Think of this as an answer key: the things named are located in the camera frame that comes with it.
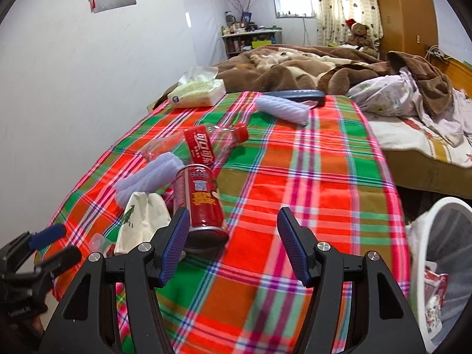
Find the person's left hand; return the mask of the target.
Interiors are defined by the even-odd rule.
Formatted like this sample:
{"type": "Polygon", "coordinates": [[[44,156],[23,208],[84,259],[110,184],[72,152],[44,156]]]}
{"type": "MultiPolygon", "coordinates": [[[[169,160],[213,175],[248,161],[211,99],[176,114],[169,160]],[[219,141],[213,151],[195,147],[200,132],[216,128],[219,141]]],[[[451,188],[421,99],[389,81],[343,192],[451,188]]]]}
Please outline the person's left hand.
{"type": "Polygon", "coordinates": [[[43,334],[40,317],[24,320],[17,325],[12,325],[5,317],[1,317],[0,353],[37,353],[43,334]]]}

